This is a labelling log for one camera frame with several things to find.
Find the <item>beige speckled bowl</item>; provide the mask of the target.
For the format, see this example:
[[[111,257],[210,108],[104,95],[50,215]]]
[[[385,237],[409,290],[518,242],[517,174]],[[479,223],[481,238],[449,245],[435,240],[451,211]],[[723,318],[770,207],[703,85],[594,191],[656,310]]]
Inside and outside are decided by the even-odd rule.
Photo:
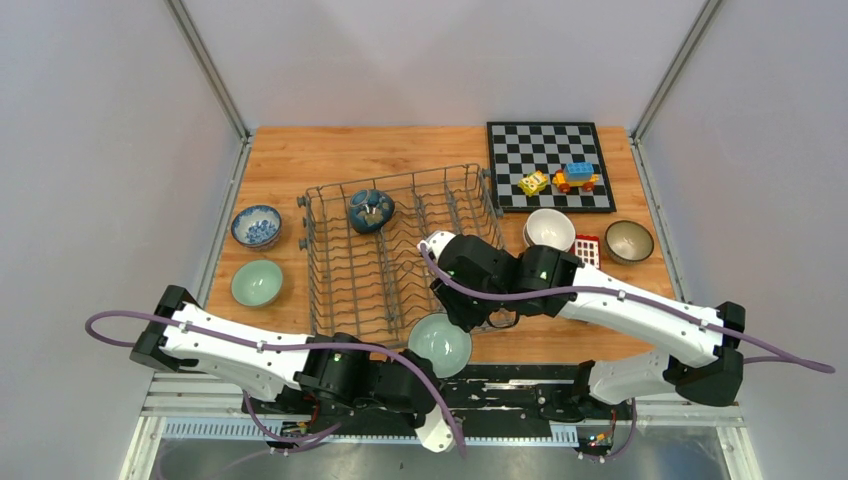
[[[554,209],[538,209],[525,222],[533,246],[549,246],[568,251],[574,244],[576,229],[572,221]]]

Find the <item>dark teal glazed bowl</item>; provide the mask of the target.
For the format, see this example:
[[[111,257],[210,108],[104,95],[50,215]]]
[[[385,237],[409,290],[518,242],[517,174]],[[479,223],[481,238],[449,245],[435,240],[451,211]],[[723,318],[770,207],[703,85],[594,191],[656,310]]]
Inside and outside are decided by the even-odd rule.
[[[347,218],[351,228],[359,234],[380,230],[394,215],[395,201],[377,189],[363,189],[354,193],[347,203]]]

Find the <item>pale green bowl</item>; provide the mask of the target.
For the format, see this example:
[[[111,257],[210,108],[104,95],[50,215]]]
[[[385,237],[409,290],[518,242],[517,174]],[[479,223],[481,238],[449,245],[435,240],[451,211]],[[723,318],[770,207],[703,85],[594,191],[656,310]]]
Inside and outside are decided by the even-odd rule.
[[[240,305],[258,308],[273,303],[284,285],[282,269],[270,260],[255,260],[241,266],[230,283],[231,295]]]
[[[432,364],[438,378],[458,374],[472,355],[472,336],[453,325],[445,313],[432,313],[420,319],[412,328],[408,348]]]

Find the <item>cream beige bowl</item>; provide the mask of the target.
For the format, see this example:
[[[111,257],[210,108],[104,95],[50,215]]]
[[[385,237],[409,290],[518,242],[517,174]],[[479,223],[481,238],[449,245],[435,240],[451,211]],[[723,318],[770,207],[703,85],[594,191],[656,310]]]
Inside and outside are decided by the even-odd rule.
[[[523,228],[522,228],[522,238],[523,238],[524,245],[525,245],[527,248],[529,248],[529,247],[533,246],[532,239],[530,238],[529,233],[528,233],[528,230],[527,230],[527,228],[526,228],[526,227],[523,227]]]

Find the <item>blue floral white bowl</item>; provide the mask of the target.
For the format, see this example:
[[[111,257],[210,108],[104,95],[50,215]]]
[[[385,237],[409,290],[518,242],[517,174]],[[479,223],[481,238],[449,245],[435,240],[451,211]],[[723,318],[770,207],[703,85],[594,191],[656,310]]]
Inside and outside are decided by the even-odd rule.
[[[240,211],[230,225],[230,233],[241,246],[254,251],[273,247],[282,231],[282,217],[269,205],[252,205]]]

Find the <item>grey wire dish rack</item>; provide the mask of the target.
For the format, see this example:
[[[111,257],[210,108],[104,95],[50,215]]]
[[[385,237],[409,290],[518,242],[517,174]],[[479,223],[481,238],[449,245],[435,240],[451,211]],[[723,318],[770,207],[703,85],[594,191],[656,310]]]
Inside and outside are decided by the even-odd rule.
[[[350,202],[361,190],[379,190],[396,206],[374,233],[355,232],[348,219]],[[305,210],[299,247],[307,255],[315,334],[343,332],[400,347],[417,321],[442,309],[417,250],[421,240],[444,230],[505,245],[489,172],[477,164],[311,187],[297,203]]]

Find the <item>black striped bowl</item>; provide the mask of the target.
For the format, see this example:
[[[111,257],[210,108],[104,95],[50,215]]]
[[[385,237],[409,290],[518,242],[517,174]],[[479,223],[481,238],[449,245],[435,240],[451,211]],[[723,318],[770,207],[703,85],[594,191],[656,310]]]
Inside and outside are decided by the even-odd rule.
[[[643,225],[631,220],[618,220],[610,224],[601,242],[609,257],[622,265],[633,265],[647,260],[655,250],[655,240]]]

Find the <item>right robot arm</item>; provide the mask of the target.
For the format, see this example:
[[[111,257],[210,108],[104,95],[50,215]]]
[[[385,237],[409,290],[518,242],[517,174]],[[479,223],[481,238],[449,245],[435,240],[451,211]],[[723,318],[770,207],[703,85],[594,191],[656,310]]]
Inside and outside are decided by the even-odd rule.
[[[733,404],[744,377],[736,334],[745,310],[671,300],[611,277],[579,257],[537,245],[518,256],[474,235],[438,231],[418,244],[449,321],[470,332],[506,310],[599,325],[644,341],[652,351],[580,364],[571,403],[596,417],[627,399],[676,393],[701,405]]]

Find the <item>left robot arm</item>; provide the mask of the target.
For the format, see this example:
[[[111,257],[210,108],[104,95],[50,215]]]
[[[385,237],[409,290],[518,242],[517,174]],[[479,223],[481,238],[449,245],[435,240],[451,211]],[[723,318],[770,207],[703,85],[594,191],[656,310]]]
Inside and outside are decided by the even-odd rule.
[[[349,334],[284,334],[249,327],[203,310],[183,287],[170,285],[131,348],[133,362],[154,370],[213,375],[283,413],[310,397],[323,406],[382,407],[408,416],[417,429],[443,421],[428,360],[391,352]]]

